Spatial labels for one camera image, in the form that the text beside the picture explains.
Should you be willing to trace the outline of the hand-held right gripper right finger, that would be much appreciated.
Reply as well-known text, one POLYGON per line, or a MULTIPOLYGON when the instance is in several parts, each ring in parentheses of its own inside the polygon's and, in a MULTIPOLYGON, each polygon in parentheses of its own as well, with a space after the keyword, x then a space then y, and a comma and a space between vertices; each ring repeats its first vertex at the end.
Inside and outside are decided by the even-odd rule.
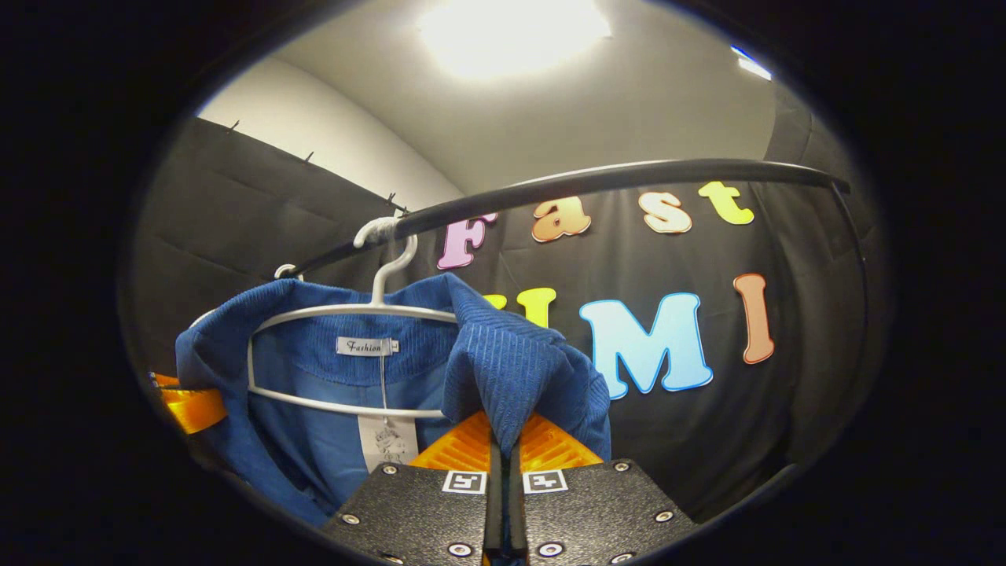
POLYGON ((617 565, 698 528, 638 463, 604 460, 537 414, 508 473, 505 548, 516 565, 617 565))

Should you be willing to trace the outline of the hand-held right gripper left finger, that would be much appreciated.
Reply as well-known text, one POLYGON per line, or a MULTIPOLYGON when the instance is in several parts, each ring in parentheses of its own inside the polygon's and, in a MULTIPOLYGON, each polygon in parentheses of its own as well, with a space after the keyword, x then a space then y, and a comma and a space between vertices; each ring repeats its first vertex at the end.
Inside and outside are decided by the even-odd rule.
POLYGON ((490 565, 503 512, 503 461, 480 411, 408 465, 382 461, 322 533, 371 565, 490 565))

